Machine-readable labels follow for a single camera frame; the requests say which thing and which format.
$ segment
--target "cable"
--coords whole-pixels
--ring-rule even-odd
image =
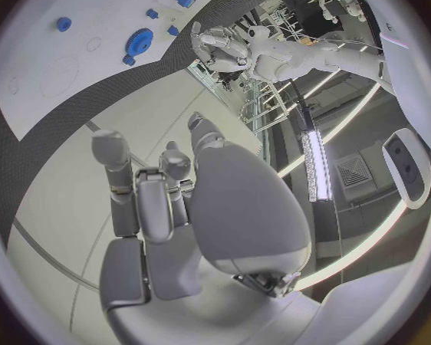
[[[377,50],[383,50],[382,48],[379,48],[378,46],[375,46],[373,44],[368,44],[366,42],[361,42],[361,41],[337,40],[337,39],[333,39],[333,38],[316,38],[316,37],[311,37],[311,36],[308,36],[307,34],[303,34],[303,33],[300,33],[300,32],[293,32],[290,29],[283,28],[283,27],[281,27],[279,25],[266,25],[265,27],[276,27],[276,28],[280,28],[280,29],[282,29],[284,31],[291,32],[292,34],[289,35],[289,36],[287,36],[286,39],[289,38],[289,37],[291,37],[291,36],[293,36],[293,35],[300,35],[302,37],[308,37],[308,38],[310,38],[312,40],[315,40],[315,41],[318,41],[318,42],[321,42],[321,41],[333,41],[333,42],[344,42],[346,44],[363,44],[364,46],[370,46],[372,48],[376,48]]]

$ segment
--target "gray stripe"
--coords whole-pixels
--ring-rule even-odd
[[[79,274],[75,274],[71,269],[65,267],[62,263],[60,263],[56,258],[51,256],[49,253],[47,253],[41,245],[39,245],[32,237],[31,235],[25,230],[24,226],[21,225],[19,220],[15,218],[13,222],[14,226],[18,230],[18,232],[22,235],[22,238],[24,238],[27,243],[51,266],[53,266],[56,270],[61,272],[63,275],[70,278],[72,281],[77,282],[79,285],[83,286],[86,289],[89,289],[94,292],[99,292],[99,287],[90,282],[89,280],[86,280],[82,278]]]
[[[91,131],[96,132],[100,130],[100,127],[97,124],[93,123],[91,120],[86,122],[86,127],[88,127]],[[142,161],[139,157],[130,152],[131,162],[139,167],[148,167],[145,161]]]
[[[193,103],[198,99],[199,96],[206,90],[206,87],[204,87],[201,92],[199,92],[196,97],[186,106],[185,109],[179,114],[179,116],[169,125],[169,127],[166,129],[166,132],[161,136],[160,140],[156,142],[156,145],[153,147],[153,149],[150,151],[148,156],[145,158],[146,161],[152,156],[152,153],[155,152],[156,148],[160,145],[160,143],[164,140],[164,137],[167,136],[167,134],[171,131],[171,129],[174,127],[174,125],[179,121],[179,119],[183,116],[183,114],[189,109],[190,106],[193,105]]]
[[[84,274],[86,273],[87,266],[89,265],[89,261],[93,255],[93,253],[94,253],[94,249],[96,248],[96,245],[99,242],[100,236],[104,232],[105,227],[107,226],[107,223],[109,222],[111,216],[112,216],[112,212],[109,212],[107,218],[105,219],[104,223],[102,224],[102,227],[100,228],[99,233],[97,234],[96,240],[94,241],[93,246],[91,247],[91,250],[89,252],[89,255],[87,255],[86,261],[84,262],[83,271],[81,272],[81,277],[84,277]],[[74,301],[72,303],[72,309],[70,312],[70,325],[69,325],[70,332],[72,332],[72,327],[74,326],[75,305],[77,304],[79,292],[80,292],[80,284],[77,285],[77,290],[75,291]]]

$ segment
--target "white wall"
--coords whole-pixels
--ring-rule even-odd
[[[149,84],[92,120],[100,128],[119,130],[133,154],[156,165],[169,140],[192,158],[186,124],[193,111],[214,121],[229,140],[253,153],[260,150],[248,128],[186,71]],[[66,269],[98,284],[104,252],[114,234],[107,178],[91,154],[91,136],[83,126],[54,153],[25,194],[16,218]],[[8,256],[35,299],[65,328],[86,343],[117,343],[101,313],[98,294],[78,287],[47,263],[16,228]]]

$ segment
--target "white robot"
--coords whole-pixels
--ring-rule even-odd
[[[382,55],[338,48],[336,44],[322,41],[307,46],[293,41],[270,40],[270,31],[264,26],[250,27],[249,45],[236,40],[226,28],[200,31],[201,24],[195,22],[192,27],[193,50],[213,71],[247,71],[251,78],[274,83],[301,77],[313,68],[329,72],[343,70],[370,78],[394,94]]]

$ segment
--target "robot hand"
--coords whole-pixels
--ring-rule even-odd
[[[198,58],[212,71],[232,73],[251,66],[251,58],[246,43],[232,37],[224,27],[210,28],[203,33],[197,21],[192,27],[192,47]]]

